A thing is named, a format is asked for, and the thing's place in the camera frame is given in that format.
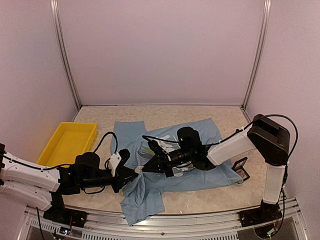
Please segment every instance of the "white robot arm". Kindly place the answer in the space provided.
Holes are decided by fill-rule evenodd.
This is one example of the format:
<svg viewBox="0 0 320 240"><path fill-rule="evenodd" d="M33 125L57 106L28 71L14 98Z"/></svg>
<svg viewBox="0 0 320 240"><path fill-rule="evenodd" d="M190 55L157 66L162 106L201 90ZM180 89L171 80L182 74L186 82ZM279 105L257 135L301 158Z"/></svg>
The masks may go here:
<svg viewBox="0 0 320 240"><path fill-rule="evenodd" d="M287 162L290 155L290 133L286 128L259 114L254 117L251 124L237 129L231 136L213 144L202 145L199 133L191 127L180 128L177 137L180 149L166 152L155 140L151 140L155 139L154 137L143 136L155 156L144 165L142 171L165 173L167 177L171 177L174 175L173 167L187 162L191 162L197 169L206 171L230 158L257 149L267 165L264 194L260 208L240 213L242 226L260 224L282 217L278 201L287 179Z"/></svg>

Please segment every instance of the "metal vent grille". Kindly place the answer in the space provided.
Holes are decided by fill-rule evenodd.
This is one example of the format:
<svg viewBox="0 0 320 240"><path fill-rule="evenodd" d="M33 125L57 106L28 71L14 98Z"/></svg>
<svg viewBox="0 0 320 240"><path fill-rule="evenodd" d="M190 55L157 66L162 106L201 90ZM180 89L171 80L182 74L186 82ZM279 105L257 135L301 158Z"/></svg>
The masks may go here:
<svg viewBox="0 0 320 240"><path fill-rule="evenodd" d="M82 232L82 239L84 240L136 240L137 238L135 237L122 238L122 237L116 237L116 236L105 236L105 235L100 235L100 234L91 233L91 232ZM239 240L238 234L236 232L213 235L213 236L203 237L203 238L187 238L187 239L188 240Z"/></svg>
<svg viewBox="0 0 320 240"><path fill-rule="evenodd" d="M31 220L31 226L39 228L38 220L33 218ZM54 233L54 232L58 233L60 229L58 226L55 226L55 224L49 224L46 222L41 222L41 228L42 230L45 230L51 233Z"/></svg>

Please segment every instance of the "small black frame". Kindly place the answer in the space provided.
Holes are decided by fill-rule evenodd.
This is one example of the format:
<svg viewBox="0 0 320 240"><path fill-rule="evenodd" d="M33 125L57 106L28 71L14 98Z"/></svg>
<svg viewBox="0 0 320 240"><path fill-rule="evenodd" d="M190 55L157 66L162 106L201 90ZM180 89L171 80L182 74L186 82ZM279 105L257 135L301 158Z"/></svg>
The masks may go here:
<svg viewBox="0 0 320 240"><path fill-rule="evenodd" d="M248 158L244 157L244 158L236 161L232 167L232 170L235 171L237 174L239 174L242 177L243 181L246 181L250 178L250 175L244 169L244 165L247 160L248 160Z"/></svg>

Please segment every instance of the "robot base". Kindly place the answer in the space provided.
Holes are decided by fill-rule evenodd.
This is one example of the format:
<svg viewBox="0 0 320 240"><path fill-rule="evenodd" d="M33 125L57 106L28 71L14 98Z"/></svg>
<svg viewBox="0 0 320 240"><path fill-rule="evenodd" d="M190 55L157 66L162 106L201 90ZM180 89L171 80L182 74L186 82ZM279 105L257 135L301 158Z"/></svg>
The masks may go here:
<svg viewBox="0 0 320 240"><path fill-rule="evenodd" d="M44 212L43 218L60 224L83 228L87 219L87 213L69 208L50 208Z"/></svg>
<svg viewBox="0 0 320 240"><path fill-rule="evenodd" d="M239 212L241 226L248 227L252 225L263 224L282 218L279 204L268 204L261 201L258 208L244 210Z"/></svg>

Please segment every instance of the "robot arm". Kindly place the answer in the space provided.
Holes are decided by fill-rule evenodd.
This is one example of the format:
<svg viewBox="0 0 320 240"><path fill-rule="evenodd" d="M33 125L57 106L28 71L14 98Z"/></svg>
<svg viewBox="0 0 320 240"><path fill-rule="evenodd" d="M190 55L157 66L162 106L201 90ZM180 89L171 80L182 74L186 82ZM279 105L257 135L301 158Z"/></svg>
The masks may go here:
<svg viewBox="0 0 320 240"><path fill-rule="evenodd" d="M122 149L110 157L110 169L99 169L100 158L86 152L69 167L47 167L20 159L0 144L0 193L13 195L30 206L45 211L45 219L83 227L87 213L65 208L62 195L111 185L119 190L138 174L124 166L130 153Z"/></svg>
<svg viewBox="0 0 320 240"><path fill-rule="evenodd" d="M260 117L262 115L257 115L253 121ZM213 145L208 150L207 158L216 166L239 154L257 149L267 165L263 202L275 205L278 203L283 185L289 144L289 131L276 122L264 118L225 142Z"/></svg>
<svg viewBox="0 0 320 240"><path fill-rule="evenodd" d="M250 226L281 218L279 196L287 178L290 133L283 126L259 114L251 125L237 129L221 142L202 145L199 133L191 127L178 130L180 149L165 152L154 140L148 145L155 156L147 162L142 171L165 173L173 176L172 167L191 162L200 170L210 170L226 160L257 149L267 164L263 199L259 208L240 213L242 226Z"/></svg>

